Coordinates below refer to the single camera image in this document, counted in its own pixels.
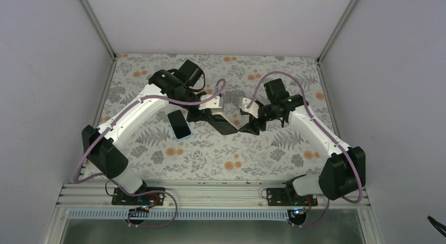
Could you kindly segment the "black phone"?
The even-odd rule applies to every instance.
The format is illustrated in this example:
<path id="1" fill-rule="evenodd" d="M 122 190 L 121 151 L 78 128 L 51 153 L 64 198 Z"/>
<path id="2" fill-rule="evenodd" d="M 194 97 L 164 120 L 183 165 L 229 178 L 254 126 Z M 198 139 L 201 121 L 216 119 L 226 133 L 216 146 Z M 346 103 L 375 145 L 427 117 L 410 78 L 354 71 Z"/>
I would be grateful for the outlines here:
<path id="1" fill-rule="evenodd" d="M 176 110 L 167 114 L 167 119 L 174 132 L 176 139 L 185 139 L 192 135 L 191 129 L 181 110 Z"/>

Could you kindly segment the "black smartphone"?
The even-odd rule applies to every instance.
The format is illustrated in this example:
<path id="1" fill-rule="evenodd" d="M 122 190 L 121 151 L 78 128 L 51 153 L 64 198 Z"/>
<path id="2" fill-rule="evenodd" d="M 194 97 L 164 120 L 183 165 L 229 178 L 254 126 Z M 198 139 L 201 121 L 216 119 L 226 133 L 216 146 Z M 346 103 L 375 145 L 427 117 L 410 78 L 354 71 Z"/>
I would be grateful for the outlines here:
<path id="1" fill-rule="evenodd" d="M 238 129 L 224 116 L 224 114 L 214 114 L 208 122 L 221 135 L 231 135 L 238 132 Z"/>

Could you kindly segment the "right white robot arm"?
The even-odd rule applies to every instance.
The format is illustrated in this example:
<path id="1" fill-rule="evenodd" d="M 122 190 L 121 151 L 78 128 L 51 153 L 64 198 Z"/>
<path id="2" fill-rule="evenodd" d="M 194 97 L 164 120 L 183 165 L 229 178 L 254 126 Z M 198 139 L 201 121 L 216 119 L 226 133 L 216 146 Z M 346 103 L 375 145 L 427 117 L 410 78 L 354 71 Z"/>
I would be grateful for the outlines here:
<path id="1" fill-rule="evenodd" d="M 249 115 L 240 132 L 259 135 L 269 121 L 288 123 L 309 141 L 325 165 L 320 174 L 304 174 L 286 182 L 285 199 L 292 206 L 299 205 L 306 195 L 324 195 L 336 200 L 353 192 L 362 192 L 366 183 L 366 155 L 357 146 L 351 147 L 338 138 L 314 114 L 303 96 L 291 96 L 281 79 L 264 84 L 269 104 L 242 98 L 240 113 Z"/>

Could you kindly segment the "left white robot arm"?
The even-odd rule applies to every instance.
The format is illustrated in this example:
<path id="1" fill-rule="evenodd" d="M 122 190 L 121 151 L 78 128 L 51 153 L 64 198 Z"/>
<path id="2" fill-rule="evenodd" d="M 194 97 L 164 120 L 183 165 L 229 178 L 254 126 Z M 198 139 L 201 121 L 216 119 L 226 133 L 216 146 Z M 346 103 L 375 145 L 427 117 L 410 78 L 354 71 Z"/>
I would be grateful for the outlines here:
<path id="1" fill-rule="evenodd" d="M 152 115 L 169 104 L 188 110 L 200 121 L 215 121 L 209 108 L 201 105 L 219 103 L 226 80 L 219 79 L 214 94 L 207 97 L 193 85 L 204 76 L 204 71 L 190 60 L 179 69 L 161 69 L 148 80 L 143 90 L 110 120 L 82 130 L 84 153 L 76 167 L 73 183 L 81 184 L 97 176 L 105 176 L 135 205 L 146 199 L 145 182 L 129 166 L 120 149 L 128 138 Z"/>

